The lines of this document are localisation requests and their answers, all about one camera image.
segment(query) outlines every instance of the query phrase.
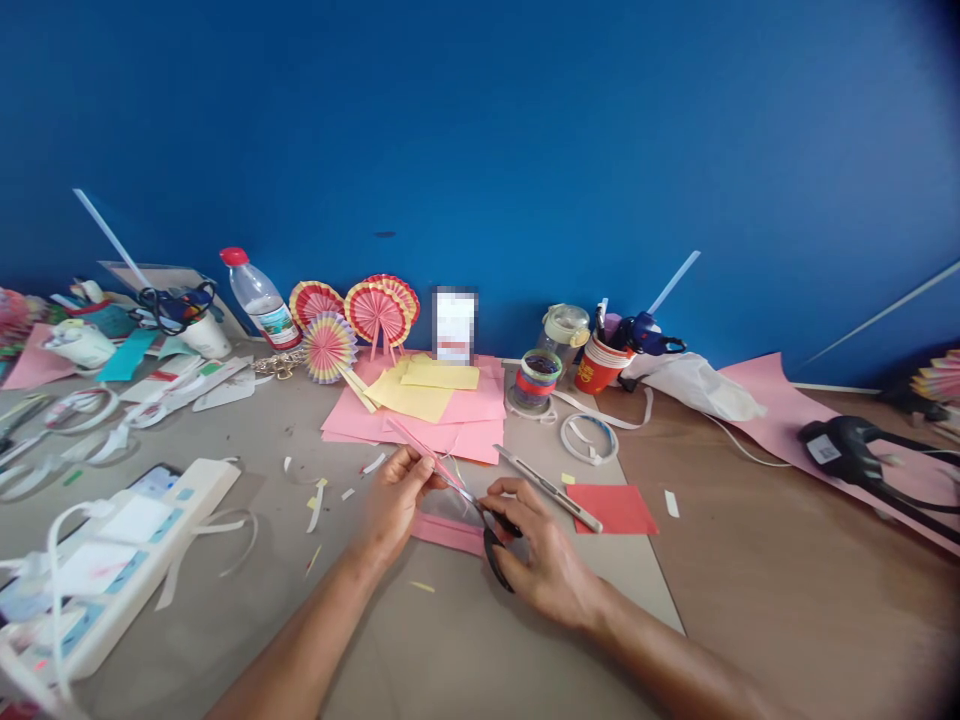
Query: red bottle cap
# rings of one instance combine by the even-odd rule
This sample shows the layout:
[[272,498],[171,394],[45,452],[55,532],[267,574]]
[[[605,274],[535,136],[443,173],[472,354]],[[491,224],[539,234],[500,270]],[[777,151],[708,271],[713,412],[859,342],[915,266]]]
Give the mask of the red bottle cap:
[[250,262],[243,248],[224,248],[220,251],[220,259],[227,264],[227,267],[237,267]]

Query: table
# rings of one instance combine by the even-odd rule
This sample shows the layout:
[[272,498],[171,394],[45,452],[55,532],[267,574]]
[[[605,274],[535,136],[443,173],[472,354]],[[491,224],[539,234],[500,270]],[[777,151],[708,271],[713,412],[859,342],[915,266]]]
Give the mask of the table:
[[[238,349],[239,355],[250,352],[267,350],[255,343]],[[154,367],[148,360],[140,374]],[[89,384],[72,379],[45,389],[65,394]],[[340,385],[315,385],[299,371],[295,379],[270,381],[235,404],[202,413],[180,410],[136,433],[142,447],[129,459],[88,469],[64,487],[68,471],[27,499],[0,505],[3,557],[19,557],[42,547],[59,512],[109,497],[159,462],[186,469],[198,457],[239,455],[245,466],[220,507],[246,507],[259,516],[260,538],[251,557],[242,570],[219,579],[217,572],[242,552],[248,531],[194,542],[173,604],[154,612],[155,593],[100,670],[77,683],[76,694],[93,716],[201,717],[337,558],[369,483],[359,469],[393,449],[320,441],[320,425],[341,390]],[[0,393],[0,412],[19,396]],[[562,421],[571,408],[558,410]],[[511,417],[505,445],[547,477],[559,479],[565,471],[580,482],[625,482],[617,463],[593,468],[568,455],[557,428]],[[52,438],[36,454],[75,441]],[[322,513],[313,535],[305,531],[310,517],[306,502],[314,490],[284,478],[286,456],[293,458],[291,470],[300,478],[329,481],[324,506],[330,510]],[[480,494],[497,477],[515,474],[505,463],[482,467],[461,462],[460,468],[467,486]],[[342,501],[349,487],[357,494]],[[435,494],[428,502],[426,509],[432,512],[461,517],[462,506],[452,492]],[[572,533],[569,516],[548,504]],[[647,537],[573,537],[599,574],[682,629]],[[305,580],[304,569],[319,543],[316,565]],[[486,718],[494,712],[504,718],[656,717],[647,697],[606,658],[508,596],[482,568],[471,555],[412,540],[354,636],[324,717]],[[436,592],[426,593],[410,581]]]
[[[808,394],[951,448],[869,396]],[[957,558],[800,470],[748,460],[710,420],[655,396],[650,425],[618,431],[620,463],[660,526],[653,547],[689,636],[811,718],[939,717],[960,659]],[[641,393],[610,388],[598,404],[643,417]]]

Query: wooden table surface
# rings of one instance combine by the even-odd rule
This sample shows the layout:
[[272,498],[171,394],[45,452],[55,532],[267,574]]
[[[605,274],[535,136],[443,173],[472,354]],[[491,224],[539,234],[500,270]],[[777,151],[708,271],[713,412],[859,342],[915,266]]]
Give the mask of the wooden table surface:
[[[618,431],[620,463],[660,527],[654,551],[687,634],[811,718],[939,716],[960,665],[957,559],[796,468],[752,462],[710,420],[654,392],[651,423]],[[870,396],[808,394],[960,449]],[[643,418],[640,392],[609,388],[598,404]],[[665,489],[679,519],[667,514]]]

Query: hand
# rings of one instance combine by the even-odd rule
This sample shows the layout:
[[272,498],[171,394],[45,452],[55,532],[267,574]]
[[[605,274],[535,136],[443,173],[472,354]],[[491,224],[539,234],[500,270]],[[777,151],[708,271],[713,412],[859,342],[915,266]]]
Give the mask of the hand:
[[382,569],[394,563],[407,540],[413,516],[431,490],[447,484],[433,472],[434,460],[404,445],[377,471],[367,497],[366,516],[354,547]]
[[[505,493],[515,497],[505,497]],[[537,491],[526,480],[500,478],[480,502],[504,513],[530,543],[526,565],[510,551],[493,548],[517,595],[565,627],[590,627],[601,610],[604,582],[577,555]],[[508,542],[512,538],[503,534],[501,539]]]

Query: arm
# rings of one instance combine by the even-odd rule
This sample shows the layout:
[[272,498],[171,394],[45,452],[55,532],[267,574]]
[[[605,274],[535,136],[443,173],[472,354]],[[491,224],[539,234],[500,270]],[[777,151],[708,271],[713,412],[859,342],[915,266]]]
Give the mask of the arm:
[[[506,493],[514,497],[505,497]],[[503,548],[494,548],[517,595],[616,658],[672,716],[800,717],[733,665],[667,627],[598,578],[526,481],[501,478],[480,502],[506,513],[529,540],[527,564]]]
[[377,583],[410,538],[424,496],[445,487],[432,458],[394,453],[367,499],[360,533],[207,720],[313,720]]

